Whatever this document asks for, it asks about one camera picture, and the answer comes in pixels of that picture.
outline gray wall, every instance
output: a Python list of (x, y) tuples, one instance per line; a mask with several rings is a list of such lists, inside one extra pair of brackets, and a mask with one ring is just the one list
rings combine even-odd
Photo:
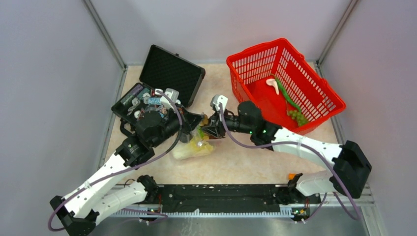
[(80, 0), (3, 0), (0, 22), (1, 235), (49, 235), (49, 200), (96, 168), (121, 70)]
[(417, 1), (361, 1), (324, 65), (348, 107), (347, 138), (361, 144), (389, 235), (415, 235)]
[(194, 62), (224, 62), (253, 45), (287, 38), (317, 59), (349, 0), (93, 0), (126, 63), (151, 44)]

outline red plastic basket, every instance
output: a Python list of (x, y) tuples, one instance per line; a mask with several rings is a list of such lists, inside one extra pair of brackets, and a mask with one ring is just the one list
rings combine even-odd
[[(232, 90), (239, 102), (251, 100), (263, 117), (293, 132), (306, 134), (346, 108), (343, 100), (307, 64), (285, 38), (262, 43), (226, 60), (230, 68)], [(291, 99), (300, 106), (308, 123), (298, 127), (287, 115), (285, 98), (266, 84), (277, 75)], [(289, 110), (295, 110), (288, 104)]]

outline yellow object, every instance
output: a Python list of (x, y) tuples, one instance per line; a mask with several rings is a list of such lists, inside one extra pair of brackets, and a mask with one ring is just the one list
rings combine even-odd
[(208, 136), (200, 138), (198, 135), (194, 137), (187, 144), (177, 144), (172, 150), (172, 155), (177, 160), (187, 159), (194, 156), (205, 156), (213, 152), (214, 147), (207, 141)]

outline open black case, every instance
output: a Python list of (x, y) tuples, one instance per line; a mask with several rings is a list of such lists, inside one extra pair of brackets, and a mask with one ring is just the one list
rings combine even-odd
[(165, 90), (167, 88), (177, 90), (178, 100), (184, 107), (189, 107), (193, 104), (205, 75), (204, 68), (181, 58), (178, 54), (152, 45), (139, 77), (140, 82), (112, 106), (112, 111), (124, 123), (134, 125), (137, 122), (135, 112), (146, 107), (142, 101), (143, 94), (151, 93), (153, 89)]

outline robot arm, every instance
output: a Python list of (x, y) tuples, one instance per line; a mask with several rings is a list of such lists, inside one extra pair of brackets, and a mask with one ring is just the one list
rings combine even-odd
[(179, 131), (179, 140), (187, 142), (191, 131), (203, 119), (202, 115), (189, 113), (177, 104), (176, 109), (180, 110), (183, 121), (181, 124), (173, 105), (166, 98), (175, 101), (178, 92), (167, 89), (164, 94), (161, 103), (169, 109), (167, 119), (163, 119), (157, 111), (146, 112), (136, 123), (135, 134), (127, 137), (96, 173), (71, 193), (63, 197), (55, 196), (50, 201), (70, 235), (88, 235), (96, 225), (118, 210), (133, 203), (153, 200), (154, 187), (157, 185), (149, 176), (140, 177), (137, 182), (113, 194), (108, 192), (120, 180), (132, 174), (138, 165), (151, 159), (154, 156), (153, 147), (176, 132)]
[[(226, 135), (220, 107), (225, 109), (227, 101), (228, 99), (222, 95), (216, 95), (212, 99), (210, 105), (215, 113), (210, 117), (209, 124), (202, 127), (203, 131), (218, 138)], [(330, 172), (328, 165), (311, 150), (312, 148), (329, 163), (351, 196), (360, 197), (372, 167), (356, 143), (347, 141), (344, 145), (330, 144), (296, 134), (281, 125), (264, 120), (261, 111), (250, 101), (239, 104), (236, 116), (225, 110), (224, 119), (230, 131), (251, 134), (250, 140), (256, 146), (263, 145), (272, 151), (293, 154), (326, 169), (318, 173), (296, 175), (288, 183), (289, 188), (295, 188), (304, 196), (335, 191), (346, 195), (340, 183)], [(283, 144), (268, 145), (277, 142), (283, 142)]]

